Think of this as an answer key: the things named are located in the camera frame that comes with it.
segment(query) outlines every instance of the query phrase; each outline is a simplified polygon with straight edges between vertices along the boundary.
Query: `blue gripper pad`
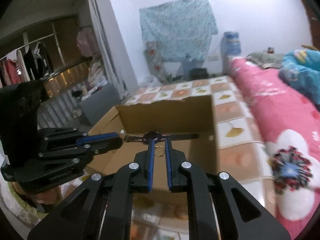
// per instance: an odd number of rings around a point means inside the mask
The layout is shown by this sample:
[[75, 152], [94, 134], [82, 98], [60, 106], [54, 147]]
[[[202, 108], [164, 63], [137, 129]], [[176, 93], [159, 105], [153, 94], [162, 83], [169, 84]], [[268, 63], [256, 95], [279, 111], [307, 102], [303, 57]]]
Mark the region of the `blue gripper pad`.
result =
[[171, 190], [172, 189], [172, 167], [171, 167], [169, 144], [167, 139], [165, 139], [164, 152], [165, 152], [165, 162], [167, 167], [168, 187], [169, 187], [169, 190]]
[[148, 192], [152, 190], [153, 167], [155, 165], [155, 141], [151, 141], [148, 146]]
[[77, 142], [77, 146], [81, 146], [83, 144], [87, 144], [87, 143], [91, 143], [91, 142], [95, 142], [95, 141], [100, 141], [100, 140], [113, 139], [113, 138], [117, 138], [117, 137], [119, 137], [119, 134], [117, 134], [115, 132], [85, 136]]

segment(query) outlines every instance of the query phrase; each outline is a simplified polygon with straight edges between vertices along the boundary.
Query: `blue blanket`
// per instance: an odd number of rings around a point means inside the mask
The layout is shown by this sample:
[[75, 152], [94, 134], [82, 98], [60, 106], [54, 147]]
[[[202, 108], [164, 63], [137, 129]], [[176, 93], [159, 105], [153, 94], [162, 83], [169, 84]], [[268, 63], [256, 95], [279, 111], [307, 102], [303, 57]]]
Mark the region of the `blue blanket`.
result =
[[156, 42], [166, 61], [205, 59], [218, 33], [208, 0], [178, 0], [140, 9], [142, 40]]
[[320, 105], [320, 52], [295, 50], [287, 53], [279, 77], [292, 88]]

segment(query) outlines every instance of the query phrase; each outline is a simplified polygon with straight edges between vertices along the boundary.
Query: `metal screw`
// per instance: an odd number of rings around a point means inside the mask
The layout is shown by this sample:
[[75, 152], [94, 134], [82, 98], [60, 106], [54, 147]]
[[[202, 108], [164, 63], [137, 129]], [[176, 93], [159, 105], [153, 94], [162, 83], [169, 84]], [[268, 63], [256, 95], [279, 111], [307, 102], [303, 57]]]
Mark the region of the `metal screw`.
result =
[[139, 164], [137, 164], [137, 163], [130, 163], [130, 164], [129, 164], [129, 168], [132, 169], [132, 170], [135, 170], [135, 169], [139, 168]]
[[99, 180], [101, 179], [101, 175], [99, 173], [95, 173], [91, 175], [92, 180]]
[[183, 163], [181, 163], [181, 166], [182, 166], [183, 168], [185, 168], [185, 169], [189, 169], [189, 168], [191, 168], [191, 163], [189, 163], [189, 162], [183, 162]]
[[222, 173], [219, 174], [219, 177], [221, 179], [229, 179], [229, 174], [226, 173], [226, 172], [222, 172]]

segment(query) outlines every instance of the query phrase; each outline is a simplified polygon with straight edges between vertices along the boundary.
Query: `electrical outlet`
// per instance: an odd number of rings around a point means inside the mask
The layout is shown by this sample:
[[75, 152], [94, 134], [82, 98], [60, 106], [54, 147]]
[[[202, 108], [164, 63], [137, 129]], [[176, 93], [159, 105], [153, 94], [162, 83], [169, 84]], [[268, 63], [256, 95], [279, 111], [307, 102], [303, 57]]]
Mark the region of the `electrical outlet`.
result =
[[218, 61], [219, 60], [219, 54], [212, 54], [207, 57], [209, 61]]

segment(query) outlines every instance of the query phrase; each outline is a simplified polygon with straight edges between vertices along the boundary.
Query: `cardboard box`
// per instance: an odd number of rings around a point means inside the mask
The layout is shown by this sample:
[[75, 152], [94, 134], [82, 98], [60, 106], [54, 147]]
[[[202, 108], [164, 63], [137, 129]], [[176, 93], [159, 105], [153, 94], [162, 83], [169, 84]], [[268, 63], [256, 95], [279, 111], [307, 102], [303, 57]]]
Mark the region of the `cardboard box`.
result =
[[[199, 139], [173, 141], [174, 149], [183, 151], [191, 163], [205, 172], [216, 174], [216, 144], [211, 96], [189, 97], [182, 100], [158, 101], [151, 104], [115, 106], [91, 129], [90, 135], [117, 132], [143, 135], [150, 131], [163, 134], [199, 133]], [[88, 164], [89, 173], [111, 174], [132, 162], [136, 153], [147, 150], [147, 145], [124, 143], [115, 151], [97, 155]], [[186, 204], [185, 193], [168, 191], [165, 156], [155, 158], [153, 190], [146, 197], [172, 204]]]

